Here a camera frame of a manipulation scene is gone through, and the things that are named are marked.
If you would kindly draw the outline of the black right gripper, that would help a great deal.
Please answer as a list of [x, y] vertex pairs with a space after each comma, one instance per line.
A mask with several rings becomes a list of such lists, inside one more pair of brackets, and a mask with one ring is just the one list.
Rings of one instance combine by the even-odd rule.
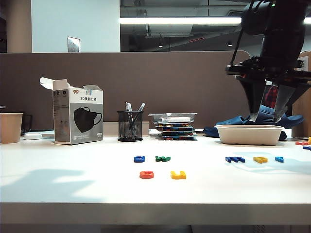
[[279, 85], [273, 115], [273, 122], [279, 122], [288, 107], [311, 87], [311, 73], [297, 70], [302, 65], [301, 60], [289, 66], [276, 58], [254, 56], [237, 65], [227, 65], [225, 70], [243, 86], [252, 122], [258, 117], [266, 80]]

